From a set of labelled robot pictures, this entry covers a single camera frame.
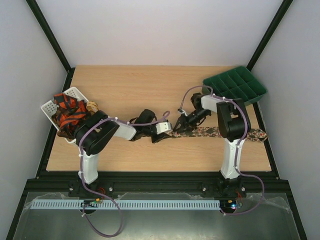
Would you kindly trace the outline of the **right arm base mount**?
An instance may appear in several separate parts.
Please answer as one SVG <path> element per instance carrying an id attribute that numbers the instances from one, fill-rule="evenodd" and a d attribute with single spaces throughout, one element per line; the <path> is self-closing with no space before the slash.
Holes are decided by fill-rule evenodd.
<path id="1" fill-rule="evenodd" d="M 243 188 L 243 185 L 239 182 L 230 183 L 222 180 L 207 181 L 201 184 L 202 195 L 215 199 L 245 198 L 247 193 Z"/>

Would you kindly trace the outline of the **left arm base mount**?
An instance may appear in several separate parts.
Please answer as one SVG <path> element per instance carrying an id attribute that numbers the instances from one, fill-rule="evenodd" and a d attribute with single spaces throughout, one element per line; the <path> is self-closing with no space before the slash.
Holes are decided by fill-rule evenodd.
<path id="1" fill-rule="evenodd" d="M 104 194 L 107 196 L 111 196 L 111 194 L 108 191 L 106 191 L 103 188 L 103 186 L 101 184 L 99 184 L 99 182 L 97 180 L 91 184 L 86 183 L 85 186 L 92 191 L 95 191 L 95 192 L 98 192 L 100 194 Z M 93 200 L 93 199 L 97 199 L 97 198 L 104 199 L 104 197 L 102 197 L 98 194 L 87 191 L 84 188 L 83 183 L 80 179 L 70 181 L 68 183 L 68 196 L 74 197 L 74 198 L 79 198 L 81 200 L 85 200 L 85 199 L 89 199 L 89 200 L 92 199 Z"/>

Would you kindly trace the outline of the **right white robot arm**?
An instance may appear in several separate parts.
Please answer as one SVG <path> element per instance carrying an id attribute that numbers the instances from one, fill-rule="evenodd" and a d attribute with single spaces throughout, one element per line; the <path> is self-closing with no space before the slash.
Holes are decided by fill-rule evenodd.
<path id="1" fill-rule="evenodd" d="M 191 97 L 194 111 L 187 114 L 182 107 L 173 132 L 184 134 L 196 130 L 212 112 L 217 114 L 218 130 L 224 138 L 224 160 L 220 169 L 224 180 L 218 183 L 218 191 L 229 196 L 236 189 L 233 179 L 240 176 L 240 161 L 247 133 L 251 129 L 244 101 L 241 98 L 229 99 L 214 94 L 195 93 Z"/>

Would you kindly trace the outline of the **floral patterned tie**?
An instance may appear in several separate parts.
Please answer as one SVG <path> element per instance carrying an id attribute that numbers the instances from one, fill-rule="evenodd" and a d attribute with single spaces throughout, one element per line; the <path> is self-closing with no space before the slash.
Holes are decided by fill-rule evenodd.
<path id="1" fill-rule="evenodd" d="M 192 138 L 192 137 L 211 137 L 211 138 L 222 138 L 219 128 L 217 126 L 211 127 L 198 127 L 197 129 L 186 131 L 183 133 L 169 132 L 168 136 L 173 139 L 177 138 Z M 253 128 L 248 131 L 246 140 L 256 143 L 263 143 L 268 139 L 266 132 L 259 128 Z"/>

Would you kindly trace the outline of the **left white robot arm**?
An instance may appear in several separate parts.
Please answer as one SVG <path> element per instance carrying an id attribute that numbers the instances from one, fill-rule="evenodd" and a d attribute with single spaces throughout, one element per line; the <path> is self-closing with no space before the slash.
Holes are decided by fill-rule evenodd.
<path id="1" fill-rule="evenodd" d="M 170 111 L 165 111 L 162 118 L 157 119 L 153 111 L 145 109 L 138 117 L 122 121 L 101 110 L 94 113 L 74 133 L 79 149 L 78 176 L 81 181 L 90 185 L 98 178 L 99 153 L 113 137 L 131 142 L 150 137 L 153 143 L 157 143 L 172 130 L 172 125 L 167 120 L 169 115 Z"/>

